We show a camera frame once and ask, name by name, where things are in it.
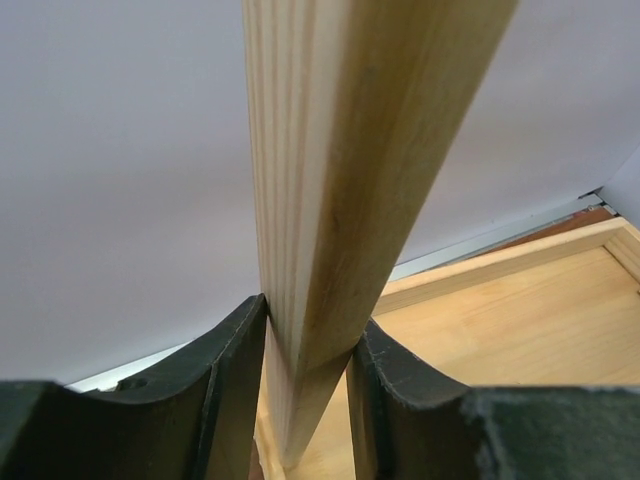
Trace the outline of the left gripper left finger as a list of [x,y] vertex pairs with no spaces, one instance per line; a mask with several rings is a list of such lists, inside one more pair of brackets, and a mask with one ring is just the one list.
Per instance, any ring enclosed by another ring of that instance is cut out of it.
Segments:
[[4,479],[245,479],[266,327],[263,295],[112,391],[1,384]]

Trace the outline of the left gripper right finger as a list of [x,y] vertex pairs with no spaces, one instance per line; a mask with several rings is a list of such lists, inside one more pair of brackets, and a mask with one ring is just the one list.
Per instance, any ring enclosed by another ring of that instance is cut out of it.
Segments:
[[636,386],[470,387],[369,321],[347,369],[359,479],[636,479]]

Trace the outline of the wooden hanger rack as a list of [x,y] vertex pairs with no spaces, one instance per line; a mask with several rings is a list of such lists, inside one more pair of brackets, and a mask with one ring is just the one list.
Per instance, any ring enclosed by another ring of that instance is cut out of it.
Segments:
[[639,274],[616,217],[391,282],[512,1],[247,1],[266,380],[282,467],[307,449],[374,316],[572,253]]

